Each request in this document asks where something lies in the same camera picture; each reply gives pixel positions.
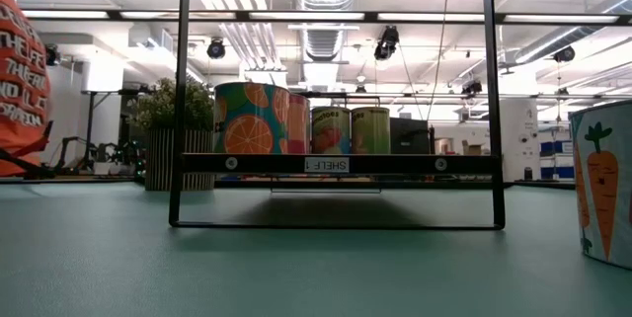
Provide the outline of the green yellow label tin can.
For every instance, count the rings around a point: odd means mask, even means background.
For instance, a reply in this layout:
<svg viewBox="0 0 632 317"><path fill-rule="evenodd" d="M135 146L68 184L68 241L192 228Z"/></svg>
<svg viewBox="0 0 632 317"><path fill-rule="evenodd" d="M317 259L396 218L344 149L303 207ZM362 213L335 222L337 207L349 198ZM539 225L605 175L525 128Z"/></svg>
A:
<svg viewBox="0 0 632 317"><path fill-rule="evenodd" d="M390 153L390 111L382 107L352 110L352 153Z"/></svg>

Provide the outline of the tomatoes label tin can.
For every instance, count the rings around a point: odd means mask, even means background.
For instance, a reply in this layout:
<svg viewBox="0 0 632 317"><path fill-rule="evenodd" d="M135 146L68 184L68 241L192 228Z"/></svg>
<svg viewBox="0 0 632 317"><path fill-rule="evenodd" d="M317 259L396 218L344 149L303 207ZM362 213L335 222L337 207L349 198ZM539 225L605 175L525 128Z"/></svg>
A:
<svg viewBox="0 0 632 317"><path fill-rule="evenodd" d="M351 111L339 107L317 107L311 111L311 152L351 153Z"/></svg>

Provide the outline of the mixed fruit label tin can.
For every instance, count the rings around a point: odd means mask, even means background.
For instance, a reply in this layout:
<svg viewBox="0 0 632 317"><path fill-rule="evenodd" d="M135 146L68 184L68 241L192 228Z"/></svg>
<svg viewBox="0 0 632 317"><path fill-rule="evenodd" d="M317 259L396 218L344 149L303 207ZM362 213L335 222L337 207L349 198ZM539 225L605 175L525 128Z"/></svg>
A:
<svg viewBox="0 0 632 317"><path fill-rule="evenodd" d="M307 98L291 94L288 110L288 152L306 154L309 151L309 101Z"/></svg>

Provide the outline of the short orange slices tin can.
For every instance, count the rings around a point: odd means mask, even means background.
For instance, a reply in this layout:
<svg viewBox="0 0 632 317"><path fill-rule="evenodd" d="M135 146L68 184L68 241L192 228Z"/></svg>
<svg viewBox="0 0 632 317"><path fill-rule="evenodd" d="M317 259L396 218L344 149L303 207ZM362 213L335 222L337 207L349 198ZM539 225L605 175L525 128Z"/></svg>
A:
<svg viewBox="0 0 632 317"><path fill-rule="evenodd" d="M214 89L213 151L224 154L287 154L289 91L253 82Z"/></svg>

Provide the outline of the carrot picture tin can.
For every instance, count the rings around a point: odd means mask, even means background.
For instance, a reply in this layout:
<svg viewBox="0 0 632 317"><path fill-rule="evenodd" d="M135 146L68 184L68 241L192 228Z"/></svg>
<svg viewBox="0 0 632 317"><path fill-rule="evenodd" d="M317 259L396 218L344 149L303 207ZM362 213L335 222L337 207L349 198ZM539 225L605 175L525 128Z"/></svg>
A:
<svg viewBox="0 0 632 317"><path fill-rule="evenodd" d="M632 271L632 100L569 121L583 254Z"/></svg>

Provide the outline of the black computer monitor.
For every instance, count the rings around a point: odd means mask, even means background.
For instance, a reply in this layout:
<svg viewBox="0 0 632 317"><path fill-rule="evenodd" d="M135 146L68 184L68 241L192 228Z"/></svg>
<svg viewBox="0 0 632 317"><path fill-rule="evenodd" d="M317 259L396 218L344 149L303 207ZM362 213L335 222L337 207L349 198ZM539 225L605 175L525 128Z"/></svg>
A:
<svg viewBox="0 0 632 317"><path fill-rule="evenodd" d="M392 154L435 154L435 129L426 120L390 119Z"/></svg>

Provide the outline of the black suspended light bar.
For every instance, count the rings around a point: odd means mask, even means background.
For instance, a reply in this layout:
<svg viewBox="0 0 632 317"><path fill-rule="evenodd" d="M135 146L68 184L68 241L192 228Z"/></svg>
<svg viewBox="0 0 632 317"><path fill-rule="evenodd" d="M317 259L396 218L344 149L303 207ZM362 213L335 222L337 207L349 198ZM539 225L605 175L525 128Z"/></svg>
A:
<svg viewBox="0 0 632 317"><path fill-rule="evenodd" d="M72 10L27 9L24 14L33 20L138 21L176 22L179 13L171 10ZM318 11L210 11L193 10L189 20L205 22L261 23L370 23L370 24L454 24L481 25L480 13L421 12L318 12ZM507 14L496 15L497 24L542 26L632 26L632 14Z"/></svg>

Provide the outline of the blue storage bin rack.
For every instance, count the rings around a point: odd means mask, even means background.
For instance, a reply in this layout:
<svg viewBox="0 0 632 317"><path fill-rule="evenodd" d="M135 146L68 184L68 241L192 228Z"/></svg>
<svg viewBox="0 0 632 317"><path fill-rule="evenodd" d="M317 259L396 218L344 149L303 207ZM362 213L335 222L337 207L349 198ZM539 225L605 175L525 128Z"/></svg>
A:
<svg viewBox="0 0 632 317"><path fill-rule="evenodd" d="M571 140L542 142L540 145L542 180L574 180L574 146Z"/></svg>

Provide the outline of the potted plant in striped pot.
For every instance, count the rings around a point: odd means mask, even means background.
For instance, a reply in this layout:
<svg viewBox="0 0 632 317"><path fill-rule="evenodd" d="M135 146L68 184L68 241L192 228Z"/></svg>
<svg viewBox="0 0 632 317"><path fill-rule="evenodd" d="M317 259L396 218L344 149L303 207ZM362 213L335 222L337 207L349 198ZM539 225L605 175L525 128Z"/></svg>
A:
<svg viewBox="0 0 632 317"><path fill-rule="evenodd" d="M150 93L132 103L135 114L131 116L130 123L145 135L147 191L168 192L172 187L175 101L176 82L162 78ZM214 102L206 86L189 80L185 94L185 152L212 151L213 109Z"/></svg>

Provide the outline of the black background stand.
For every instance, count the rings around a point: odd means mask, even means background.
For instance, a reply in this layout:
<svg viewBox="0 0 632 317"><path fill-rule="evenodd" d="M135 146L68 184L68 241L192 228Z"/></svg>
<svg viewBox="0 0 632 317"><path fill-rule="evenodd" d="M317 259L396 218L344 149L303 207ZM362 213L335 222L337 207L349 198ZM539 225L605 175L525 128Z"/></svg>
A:
<svg viewBox="0 0 632 317"><path fill-rule="evenodd" d="M119 125L125 124L120 118L121 98L138 97L148 94L146 87L120 89L117 91L82 91L89 97L85 148L80 169L94 171L96 156L93 149L100 144L119 144Z"/></svg>

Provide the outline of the silver ceiling air duct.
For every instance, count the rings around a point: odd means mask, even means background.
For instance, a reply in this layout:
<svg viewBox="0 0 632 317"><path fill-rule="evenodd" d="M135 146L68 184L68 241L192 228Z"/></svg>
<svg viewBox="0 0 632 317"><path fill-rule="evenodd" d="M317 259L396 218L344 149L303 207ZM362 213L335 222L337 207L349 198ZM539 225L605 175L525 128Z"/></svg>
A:
<svg viewBox="0 0 632 317"><path fill-rule="evenodd" d="M353 8L355 0L295 0L300 11L339 12ZM336 83L346 32L341 24L303 24L302 77L307 86L330 87Z"/></svg>

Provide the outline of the wooden shelf with black frame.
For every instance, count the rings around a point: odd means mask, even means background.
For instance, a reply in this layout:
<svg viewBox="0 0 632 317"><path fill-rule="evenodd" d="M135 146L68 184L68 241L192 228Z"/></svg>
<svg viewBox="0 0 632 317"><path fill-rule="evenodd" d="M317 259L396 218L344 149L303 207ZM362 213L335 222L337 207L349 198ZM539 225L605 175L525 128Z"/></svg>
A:
<svg viewBox="0 0 632 317"><path fill-rule="evenodd" d="M180 218L183 178L187 173L212 174L350 174L350 175L447 175L484 174L492 179L493 222L472 226L475 230L501 230L506 226L502 173L500 94L498 90L495 0L483 0L487 87L490 105L491 154L446 155L272 155L187 153L184 149L186 109L186 55L190 23L190 0L180 0L178 9L178 55L176 70L175 129L168 221L174 228L237 228L237 223L185 221Z"/></svg>

